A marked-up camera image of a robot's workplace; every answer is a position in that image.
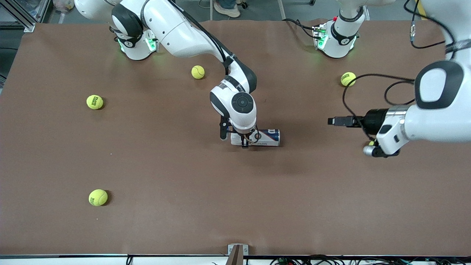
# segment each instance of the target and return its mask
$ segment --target yellow tennis ball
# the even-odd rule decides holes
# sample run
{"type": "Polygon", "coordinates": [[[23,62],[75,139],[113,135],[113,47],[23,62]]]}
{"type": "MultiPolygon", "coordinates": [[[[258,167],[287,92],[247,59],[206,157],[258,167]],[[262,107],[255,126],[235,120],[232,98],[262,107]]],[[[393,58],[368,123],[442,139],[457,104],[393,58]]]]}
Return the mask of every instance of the yellow tennis ball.
{"type": "Polygon", "coordinates": [[[91,109],[99,109],[103,106],[103,99],[98,95],[91,95],[87,98],[87,105],[91,109]]]}
{"type": "Polygon", "coordinates": [[[108,193],[104,190],[94,190],[89,195],[89,202],[93,206],[101,206],[108,200],[108,193]]]}
{"type": "Polygon", "coordinates": [[[350,81],[352,81],[354,78],[356,77],[356,75],[352,72],[346,72],[342,75],[342,77],[340,78],[340,82],[342,83],[342,85],[344,86],[347,86],[350,81]]]}
{"type": "Polygon", "coordinates": [[[204,68],[201,66],[194,66],[191,69],[191,75],[196,79],[201,79],[204,77],[204,68]]]}

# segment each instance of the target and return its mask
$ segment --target green led light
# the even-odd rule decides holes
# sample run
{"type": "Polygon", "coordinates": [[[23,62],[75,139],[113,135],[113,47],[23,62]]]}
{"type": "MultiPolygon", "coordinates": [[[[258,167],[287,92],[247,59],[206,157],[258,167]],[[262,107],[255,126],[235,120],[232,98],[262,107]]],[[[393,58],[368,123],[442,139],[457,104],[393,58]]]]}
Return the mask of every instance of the green led light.
{"type": "Polygon", "coordinates": [[[121,51],[125,52],[120,40],[118,40],[118,43],[119,43],[119,46],[121,47],[121,51]]]}
{"type": "Polygon", "coordinates": [[[353,38],[352,40],[352,45],[350,46],[350,50],[353,49],[353,44],[355,44],[355,41],[357,40],[357,37],[353,38]]]}
{"type": "Polygon", "coordinates": [[[152,39],[146,38],[147,45],[149,46],[149,50],[155,51],[155,41],[152,39]]]}
{"type": "Polygon", "coordinates": [[[325,43],[327,42],[327,40],[328,40],[327,34],[324,34],[324,36],[319,40],[317,47],[319,49],[323,49],[325,47],[325,43]]]}

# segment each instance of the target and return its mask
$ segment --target table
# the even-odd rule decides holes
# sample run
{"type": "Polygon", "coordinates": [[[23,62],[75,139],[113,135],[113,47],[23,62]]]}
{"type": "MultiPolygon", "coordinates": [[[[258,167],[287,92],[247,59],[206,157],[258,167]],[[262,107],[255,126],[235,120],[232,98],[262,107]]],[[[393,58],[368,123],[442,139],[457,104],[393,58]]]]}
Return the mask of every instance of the table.
{"type": "MultiPolygon", "coordinates": [[[[0,96],[1,254],[217,254],[235,242],[256,255],[469,254],[470,144],[375,159],[361,130],[327,125],[347,115],[343,73],[415,77],[443,47],[414,50],[406,21],[366,21],[341,59],[286,22],[203,25],[257,73],[258,126],[279,128],[282,146],[218,139],[209,91],[224,70],[210,55],[131,61],[106,25],[38,24],[0,96]],[[87,202],[94,189],[108,205],[87,202]]],[[[417,42],[441,39],[417,28],[417,42]]],[[[390,83],[358,80],[347,101],[359,114],[387,107],[390,83]]],[[[412,96],[399,86],[390,99],[412,96]]]]}

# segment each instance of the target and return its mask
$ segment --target can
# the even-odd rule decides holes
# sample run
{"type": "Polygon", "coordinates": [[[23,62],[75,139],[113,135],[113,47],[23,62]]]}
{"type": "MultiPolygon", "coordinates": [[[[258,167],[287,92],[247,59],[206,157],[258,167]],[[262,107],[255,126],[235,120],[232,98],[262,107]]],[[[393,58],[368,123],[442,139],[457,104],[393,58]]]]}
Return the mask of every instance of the can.
{"type": "MultiPolygon", "coordinates": [[[[249,139],[251,141],[249,142],[249,145],[280,146],[280,130],[278,129],[256,130],[254,133],[250,135],[249,139]]],[[[237,133],[231,133],[231,144],[241,146],[242,145],[241,136],[237,133]]]]}

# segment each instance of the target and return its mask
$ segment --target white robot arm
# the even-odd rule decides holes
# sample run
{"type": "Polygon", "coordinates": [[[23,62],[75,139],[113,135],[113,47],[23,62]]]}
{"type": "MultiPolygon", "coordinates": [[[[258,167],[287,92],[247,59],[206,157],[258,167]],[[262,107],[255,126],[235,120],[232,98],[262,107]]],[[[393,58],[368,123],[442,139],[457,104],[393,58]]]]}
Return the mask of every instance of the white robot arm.
{"type": "Polygon", "coordinates": [[[396,156],[402,146],[414,140],[471,141],[471,1],[421,3],[427,16],[444,26],[447,60],[434,62],[417,75],[416,104],[329,119],[329,124],[363,127],[366,133],[376,135],[376,143],[364,148],[369,156],[396,156]]]}
{"type": "Polygon", "coordinates": [[[157,50],[155,35],[151,30],[146,30],[142,35],[129,37],[120,32],[113,22],[111,12],[122,0],[75,0],[75,6],[82,16],[97,21],[107,22],[110,31],[116,34],[116,41],[121,50],[131,60],[143,60],[157,50]]]}
{"type": "Polygon", "coordinates": [[[250,68],[171,0],[123,0],[113,8],[112,17],[117,29],[130,37],[150,29],[176,57],[214,55],[226,68],[226,77],[210,92],[210,102],[221,115],[220,138],[225,141],[228,133],[237,133],[242,147],[249,146],[257,119],[257,106],[250,95],[257,86],[257,76],[250,68]]]}
{"type": "Polygon", "coordinates": [[[342,58],[353,48],[358,29],[365,20],[365,5],[383,6],[396,0],[336,0],[339,16],[314,29],[315,47],[327,56],[342,58]]]}
{"type": "Polygon", "coordinates": [[[226,69],[225,78],[210,92],[210,102],[221,115],[221,140],[227,140],[229,133],[238,134],[240,145],[246,148],[264,135],[254,133],[257,106],[250,93],[257,86],[255,73],[172,0],[75,0],[75,3],[85,17],[108,22],[122,50],[133,60],[144,59],[155,51],[153,41],[159,41],[176,57],[214,55],[226,69]]]}

